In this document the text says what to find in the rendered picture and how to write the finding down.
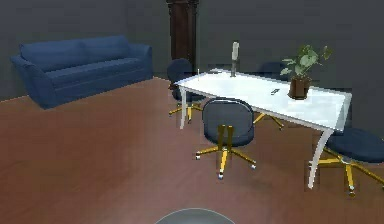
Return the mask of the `white dining table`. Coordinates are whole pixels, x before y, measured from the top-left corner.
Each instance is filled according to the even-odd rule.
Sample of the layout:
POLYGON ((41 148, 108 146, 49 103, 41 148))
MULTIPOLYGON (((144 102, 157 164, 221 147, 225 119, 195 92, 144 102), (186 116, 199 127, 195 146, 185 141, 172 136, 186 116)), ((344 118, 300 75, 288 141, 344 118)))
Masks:
POLYGON ((209 98, 236 98, 247 102, 254 111, 319 130, 321 137, 314 152, 308 187, 314 185, 318 161, 325 143, 336 131, 343 131, 352 95, 346 92, 311 87, 307 98, 294 100, 288 96, 288 82, 244 73, 230 77, 231 73, 215 69, 178 81, 182 96, 187 92, 209 98), (280 89, 276 94, 270 93, 280 89))

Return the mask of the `blue swivel chair yellow legs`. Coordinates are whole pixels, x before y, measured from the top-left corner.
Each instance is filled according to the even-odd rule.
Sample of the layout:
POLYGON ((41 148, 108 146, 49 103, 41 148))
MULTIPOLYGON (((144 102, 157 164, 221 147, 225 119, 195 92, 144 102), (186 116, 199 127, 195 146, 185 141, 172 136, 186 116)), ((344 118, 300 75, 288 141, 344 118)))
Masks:
MULTIPOLYGON (((287 76, 281 76, 280 72, 286 68, 286 65, 282 62, 266 62, 263 63, 259 69, 254 73, 257 76, 272 78, 281 81, 288 81, 287 76)), ((270 117, 278 126, 279 130, 283 130, 284 124, 273 116, 266 115, 264 113, 260 113, 258 117, 254 120, 254 124, 261 121, 265 116, 270 117)))
POLYGON ((195 159, 213 152, 221 152, 218 179, 222 180, 227 160, 231 154, 247 161, 252 169, 256 161, 237 150, 252 142, 254 132, 254 111, 243 100, 235 98, 216 97, 209 99, 202 109, 204 137, 214 144, 214 147, 199 150, 195 159))
MULTIPOLYGON (((182 96, 176 82, 192 76, 192 65, 184 58, 172 60, 167 67, 167 77, 171 81, 168 89, 172 91, 173 98, 177 101, 177 107, 168 112, 169 115, 175 114, 182 110, 182 96)), ((186 93, 187 117, 188 122, 192 121, 192 111, 201 111, 201 102, 205 96, 192 92, 186 93)))
POLYGON ((318 166, 325 164, 342 164, 345 168, 348 194, 355 196, 352 169, 376 180, 384 190, 384 179, 363 166, 368 164, 384 164, 384 139, 366 130, 345 128, 343 132, 334 132, 327 140, 323 151, 332 158, 320 159, 318 166))

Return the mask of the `dark brown wooden cabinet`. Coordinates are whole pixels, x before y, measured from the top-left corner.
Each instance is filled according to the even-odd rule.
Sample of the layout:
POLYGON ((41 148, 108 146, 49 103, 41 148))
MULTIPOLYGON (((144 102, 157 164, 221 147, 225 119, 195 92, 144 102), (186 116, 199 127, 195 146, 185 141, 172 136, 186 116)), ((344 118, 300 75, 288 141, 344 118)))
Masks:
POLYGON ((196 67, 197 10, 200 0, 166 0, 170 17, 171 58, 196 67))

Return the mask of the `grey round object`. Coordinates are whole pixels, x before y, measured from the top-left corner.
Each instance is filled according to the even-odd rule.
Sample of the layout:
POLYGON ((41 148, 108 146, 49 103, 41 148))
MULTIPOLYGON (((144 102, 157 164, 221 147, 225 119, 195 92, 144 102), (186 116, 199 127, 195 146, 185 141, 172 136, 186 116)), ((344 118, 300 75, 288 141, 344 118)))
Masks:
POLYGON ((186 208, 165 215, 155 224, 235 224, 235 222, 213 210, 186 208))

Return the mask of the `green house plant brown pot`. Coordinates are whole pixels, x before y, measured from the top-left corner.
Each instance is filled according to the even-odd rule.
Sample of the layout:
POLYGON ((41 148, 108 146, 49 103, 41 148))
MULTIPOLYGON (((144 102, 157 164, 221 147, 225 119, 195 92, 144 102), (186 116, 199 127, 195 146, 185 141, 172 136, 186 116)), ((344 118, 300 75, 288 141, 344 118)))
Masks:
POLYGON ((294 100, 307 98, 312 79, 308 72, 314 65, 322 65, 321 60, 328 60, 332 50, 324 46, 317 53, 311 45, 303 45, 295 57, 283 59, 286 67, 280 71, 280 75, 290 75, 290 89, 288 96, 294 100))

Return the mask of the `blue sofa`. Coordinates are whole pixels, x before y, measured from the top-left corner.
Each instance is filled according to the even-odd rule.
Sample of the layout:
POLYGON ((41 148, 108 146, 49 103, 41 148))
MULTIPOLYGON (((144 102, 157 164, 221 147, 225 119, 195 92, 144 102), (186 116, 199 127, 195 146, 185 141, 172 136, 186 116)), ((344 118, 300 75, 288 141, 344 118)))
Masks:
POLYGON ((10 61, 43 109, 153 77, 152 47, 123 35, 22 44, 10 61))

